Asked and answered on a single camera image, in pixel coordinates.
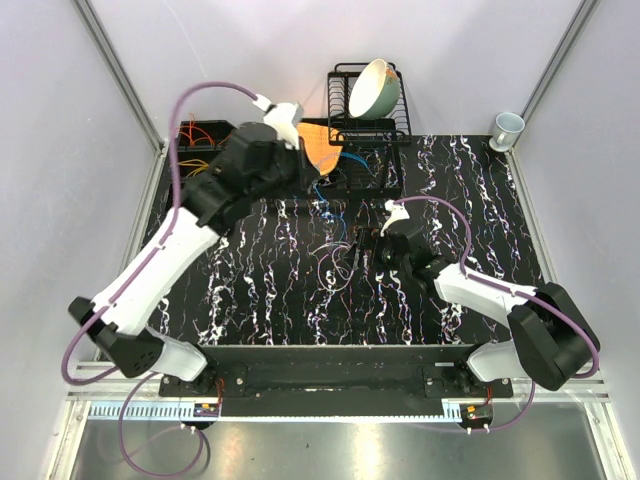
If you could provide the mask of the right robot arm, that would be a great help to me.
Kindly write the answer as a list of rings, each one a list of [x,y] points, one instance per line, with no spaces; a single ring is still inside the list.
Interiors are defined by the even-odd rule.
[[[511,339],[473,347],[454,371],[454,384],[476,396],[490,382],[527,377],[557,391],[573,378],[599,369],[600,342],[569,293],[548,282],[518,285],[481,274],[429,249],[414,246],[399,233],[361,228],[355,263],[366,256],[376,271],[394,272],[424,293],[492,319]]]

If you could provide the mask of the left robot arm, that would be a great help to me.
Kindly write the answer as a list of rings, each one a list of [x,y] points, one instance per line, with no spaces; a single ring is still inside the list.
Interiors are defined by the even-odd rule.
[[[127,378],[170,375],[196,396],[215,386],[216,372],[194,344],[151,329],[159,301],[208,248],[229,236],[254,203],[319,176],[304,151],[300,129],[278,122],[244,123],[200,174],[179,181],[176,205],[125,270],[93,298],[68,307],[91,341]]]

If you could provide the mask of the orange woven mat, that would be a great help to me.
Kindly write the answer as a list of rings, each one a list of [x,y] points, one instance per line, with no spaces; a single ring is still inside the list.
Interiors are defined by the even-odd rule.
[[[331,145],[329,142],[330,134],[336,133],[336,130],[302,122],[298,125],[297,131],[304,143],[310,164],[321,176],[329,175],[336,168],[342,153],[341,146]]]

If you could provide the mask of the black low dish rack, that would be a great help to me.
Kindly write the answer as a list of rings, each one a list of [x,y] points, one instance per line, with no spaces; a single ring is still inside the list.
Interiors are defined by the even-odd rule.
[[[329,127],[328,118],[305,118],[302,122]],[[302,198],[271,199],[356,201],[400,197],[404,186],[401,153],[402,148],[410,143],[404,146],[330,144],[341,146],[342,153],[336,168],[329,175],[320,175],[320,180]]]

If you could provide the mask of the black tall dish rack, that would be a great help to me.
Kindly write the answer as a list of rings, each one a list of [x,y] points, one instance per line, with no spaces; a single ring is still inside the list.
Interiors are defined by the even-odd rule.
[[[327,74],[328,125],[335,129],[330,142],[338,145],[407,145],[411,140],[411,121],[405,98],[402,73],[392,62],[400,79],[401,94],[394,110],[377,120],[362,120],[349,115],[348,105],[352,88],[366,62],[341,62]]]

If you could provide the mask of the green ceramic bowl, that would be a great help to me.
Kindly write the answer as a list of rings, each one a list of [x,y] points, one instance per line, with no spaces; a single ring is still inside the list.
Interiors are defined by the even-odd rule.
[[[383,59],[370,62],[352,88],[348,111],[352,118],[377,120],[389,115],[400,99],[400,79]]]

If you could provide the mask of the white mug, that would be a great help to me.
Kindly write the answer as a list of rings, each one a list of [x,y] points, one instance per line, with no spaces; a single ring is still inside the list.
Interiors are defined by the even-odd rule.
[[[489,146],[496,152],[510,150],[526,126],[518,114],[502,112],[495,118]]]

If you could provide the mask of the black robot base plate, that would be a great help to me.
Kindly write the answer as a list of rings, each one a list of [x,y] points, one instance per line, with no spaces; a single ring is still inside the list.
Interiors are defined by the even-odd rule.
[[[217,346],[195,386],[169,375],[162,397],[222,395],[226,420],[457,421],[458,402],[510,399],[509,379],[472,378],[470,346]]]

